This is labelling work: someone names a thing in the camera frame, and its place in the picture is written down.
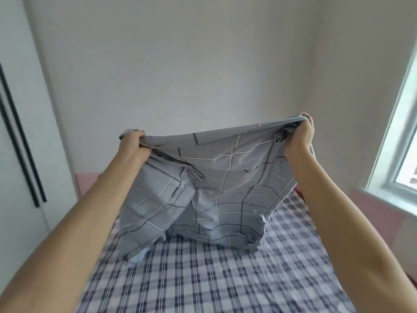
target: grid pattern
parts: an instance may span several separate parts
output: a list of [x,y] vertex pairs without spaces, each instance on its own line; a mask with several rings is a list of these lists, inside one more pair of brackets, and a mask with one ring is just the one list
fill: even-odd
[[354,312],[304,202],[291,193],[248,253],[180,236],[154,244],[143,263],[119,261],[119,224],[78,313]]
[[153,151],[120,215],[122,258],[140,261],[166,231],[258,250],[269,215],[295,187],[283,140],[303,120],[146,137]]

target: white window frame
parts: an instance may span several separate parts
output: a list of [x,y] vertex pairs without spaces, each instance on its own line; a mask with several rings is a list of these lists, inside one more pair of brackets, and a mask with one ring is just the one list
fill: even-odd
[[417,47],[399,91],[378,158],[366,190],[385,202],[417,216],[417,190],[396,182],[417,131]]

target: hand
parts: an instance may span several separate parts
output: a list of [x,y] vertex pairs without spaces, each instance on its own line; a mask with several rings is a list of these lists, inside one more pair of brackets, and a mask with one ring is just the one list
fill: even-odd
[[140,137],[145,136],[145,131],[133,131],[126,134],[120,142],[119,152],[117,153],[125,159],[138,159],[144,164],[151,154],[151,150],[140,146]]
[[311,141],[314,136],[313,118],[305,112],[301,115],[305,116],[308,120],[304,120],[300,126],[297,127],[294,134],[288,136],[285,140],[284,156],[288,162],[291,162],[299,154],[305,152],[310,153]]

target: plaid bed sheet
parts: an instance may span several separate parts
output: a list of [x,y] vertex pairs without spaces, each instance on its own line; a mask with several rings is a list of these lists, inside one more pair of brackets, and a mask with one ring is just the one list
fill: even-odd
[[295,192],[272,213],[254,254],[178,236],[126,265],[118,241],[116,224],[78,313],[355,312]]

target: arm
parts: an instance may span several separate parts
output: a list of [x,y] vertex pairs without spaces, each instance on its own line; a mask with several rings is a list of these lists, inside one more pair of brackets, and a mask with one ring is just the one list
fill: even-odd
[[304,115],[285,156],[343,289],[358,312],[417,312],[417,292],[393,253],[311,155],[314,126]]
[[73,312],[119,209],[149,157],[143,131],[125,136],[110,165],[39,245],[0,298],[0,312]]

